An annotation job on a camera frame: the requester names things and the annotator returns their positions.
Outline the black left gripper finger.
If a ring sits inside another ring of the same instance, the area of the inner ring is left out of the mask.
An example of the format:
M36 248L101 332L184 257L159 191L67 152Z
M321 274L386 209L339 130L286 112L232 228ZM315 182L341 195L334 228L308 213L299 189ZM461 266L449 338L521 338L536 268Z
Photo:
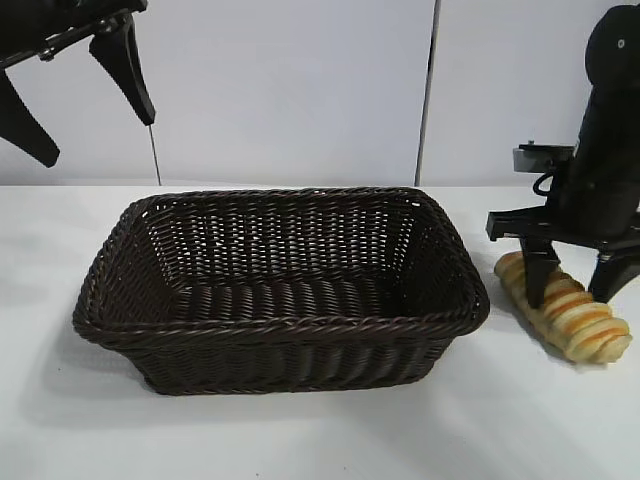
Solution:
M126 12L110 18L94 35L89 52L124 94L139 120L152 125L156 110L142 74L133 15Z
M32 116L4 70L1 71L1 137L47 168L53 167L60 150Z

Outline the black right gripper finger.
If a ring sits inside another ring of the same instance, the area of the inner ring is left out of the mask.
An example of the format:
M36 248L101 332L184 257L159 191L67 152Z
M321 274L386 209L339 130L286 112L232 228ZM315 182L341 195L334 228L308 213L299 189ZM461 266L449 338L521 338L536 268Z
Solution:
M589 292L596 302L608 303L638 276L639 250L601 252L589 284Z
M560 265L552 242L546 239L521 238L525 266L526 299L532 308L539 308L549 276Z

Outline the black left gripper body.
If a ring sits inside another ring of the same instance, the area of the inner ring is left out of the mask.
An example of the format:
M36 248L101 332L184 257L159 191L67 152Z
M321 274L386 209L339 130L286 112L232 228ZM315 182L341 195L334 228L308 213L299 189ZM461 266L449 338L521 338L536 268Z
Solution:
M49 61L91 35L114 31L147 6L146 1L3 1L1 66L34 56Z

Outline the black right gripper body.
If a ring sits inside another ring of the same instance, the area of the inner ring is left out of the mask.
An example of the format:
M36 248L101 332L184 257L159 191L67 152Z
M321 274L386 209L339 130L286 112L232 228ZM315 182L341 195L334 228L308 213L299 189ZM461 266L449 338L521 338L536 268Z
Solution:
M532 190L545 203L489 213L489 239L538 238L599 252L638 249L639 186L601 173L579 185L569 179L573 163L572 146L528 142L514 148L514 170L538 175Z

